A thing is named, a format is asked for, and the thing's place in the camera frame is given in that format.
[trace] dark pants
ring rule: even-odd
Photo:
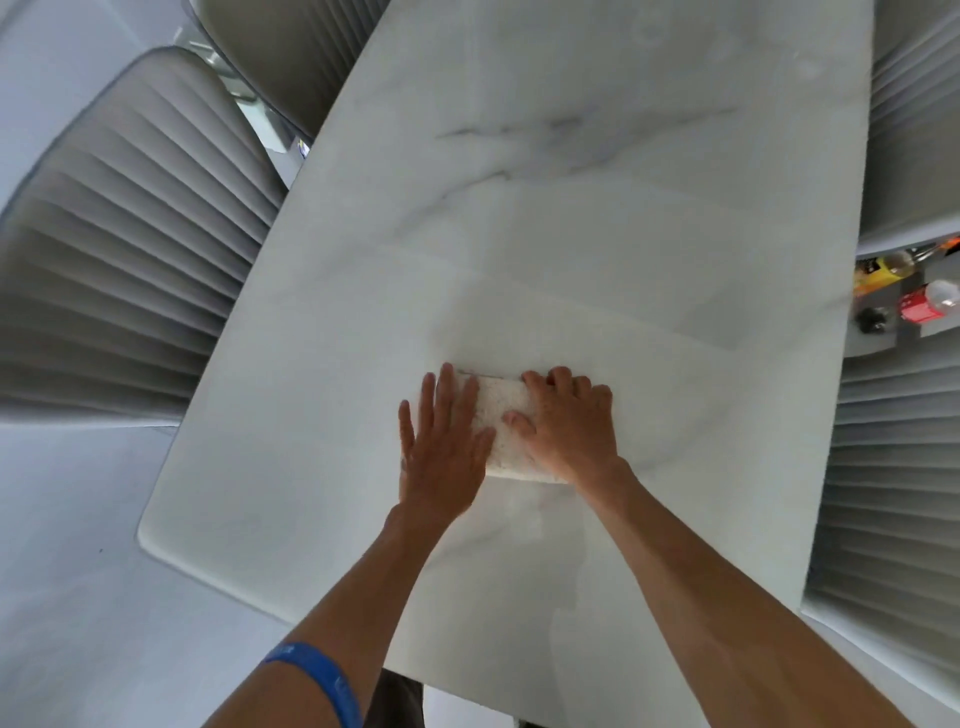
[[[423,683],[383,670],[364,728],[424,728]]]

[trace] person's left hand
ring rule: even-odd
[[[436,401],[434,381],[432,373],[423,378],[416,435],[410,402],[400,403],[400,502],[446,527],[476,498],[496,430],[471,430],[480,389],[475,376],[458,395],[453,366],[444,364]]]

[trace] bottle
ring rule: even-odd
[[[853,294],[860,298],[885,288],[891,283],[909,278],[920,270],[921,263],[929,261],[940,252],[951,251],[958,245],[960,245],[960,237],[952,237],[941,243],[861,260],[853,275]]]
[[[914,324],[936,321],[958,310],[960,285],[952,280],[932,280],[900,299],[900,316]]]
[[[883,333],[892,321],[902,318],[913,324],[927,324],[960,311],[960,284],[936,279],[900,298],[895,315],[892,308],[864,308],[855,321],[863,333]]]

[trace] white marble table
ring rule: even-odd
[[[394,0],[253,269],[140,525],[294,621],[396,498],[444,360],[616,393],[650,489],[800,604],[843,347],[870,0]],[[388,667],[550,728],[698,725],[564,487],[489,478]]]

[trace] sponge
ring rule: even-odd
[[[469,373],[457,372],[458,387],[462,388],[469,377]],[[519,379],[501,379],[498,376],[477,376],[477,379],[480,381],[480,392],[477,395],[473,428],[496,428],[496,440],[487,461],[487,475],[536,480],[540,483],[563,483],[538,466],[527,454],[519,438],[503,423],[503,415],[510,411],[521,412],[533,419],[534,404],[527,385]]]

